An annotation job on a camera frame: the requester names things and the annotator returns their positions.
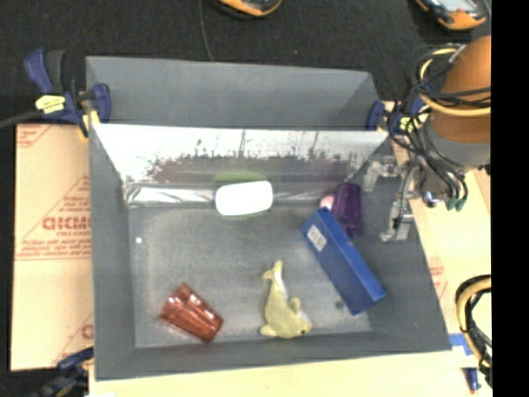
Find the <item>white label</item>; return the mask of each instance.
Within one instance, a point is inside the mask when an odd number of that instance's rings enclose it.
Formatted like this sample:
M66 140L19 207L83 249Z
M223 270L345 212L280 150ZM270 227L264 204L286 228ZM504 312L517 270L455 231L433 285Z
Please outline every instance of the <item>white label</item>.
M316 225L312 225L310 227L307 232L307 238L311 241L312 244L314 244L318 251L322 251L323 247L325 247L325 245L327 244L327 240L320 232L320 230L317 229Z

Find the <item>clamp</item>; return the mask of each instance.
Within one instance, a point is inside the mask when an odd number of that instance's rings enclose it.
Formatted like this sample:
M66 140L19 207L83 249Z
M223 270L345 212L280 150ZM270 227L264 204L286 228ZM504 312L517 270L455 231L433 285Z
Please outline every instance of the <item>clamp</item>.
M88 136L88 124L91 121L108 122L111 112L111 101L108 86L95 84L86 93L76 96L73 89L65 92L60 80L61 62L64 50L37 49L24 59L24 68L32 83L42 96L36 100L36 108L41 117L53 123L73 123L79 125L85 136ZM86 115L82 103L91 102L97 116Z

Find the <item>cardboard sheet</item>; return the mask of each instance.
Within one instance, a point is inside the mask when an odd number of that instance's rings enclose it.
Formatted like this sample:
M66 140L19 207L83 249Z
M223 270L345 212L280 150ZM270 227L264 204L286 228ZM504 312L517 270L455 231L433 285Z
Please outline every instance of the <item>cardboard sheet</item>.
M88 141L76 126L17 128L11 369L93 344Z

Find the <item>blue clamp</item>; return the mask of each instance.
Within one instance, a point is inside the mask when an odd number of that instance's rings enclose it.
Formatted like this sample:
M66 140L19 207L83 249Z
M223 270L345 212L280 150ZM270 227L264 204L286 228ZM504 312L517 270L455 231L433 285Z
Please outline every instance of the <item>blue clamp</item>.
M77 97L71 91L65 92L60 82L63 55L63 50L49 53L46 53L44 49L34 50L24 59L24 68L30 81L37 86L44 97L58 96L58 99L56 98L49 104L47 110L39 108L41 117L53 123L79 125L83 134L87 136L88 126L80 103L91 101L93 109L98 112L98 120L108 122L112 108L108 86L95 84L88 92Z
M82 364L92 358L93 347L66 357L57 364L60 374L26 397L65 397L73 393L79 395L79 391L85 395L88 391L88 373Z

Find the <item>yellow clamp tag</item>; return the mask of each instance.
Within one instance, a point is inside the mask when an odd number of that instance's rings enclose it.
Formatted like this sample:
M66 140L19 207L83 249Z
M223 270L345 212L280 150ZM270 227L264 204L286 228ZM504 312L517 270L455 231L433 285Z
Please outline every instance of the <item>yellow clamp tag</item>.
M62 96L45 95L35 102L35 107L42 110L46 115L49 115L50 113L63 110L64 102L66 102L66 98Z
M83 115L83 122L87 130L88 126L91 123L101 123L101 121L99 120L99 115L95 110L92 110L90 113Z

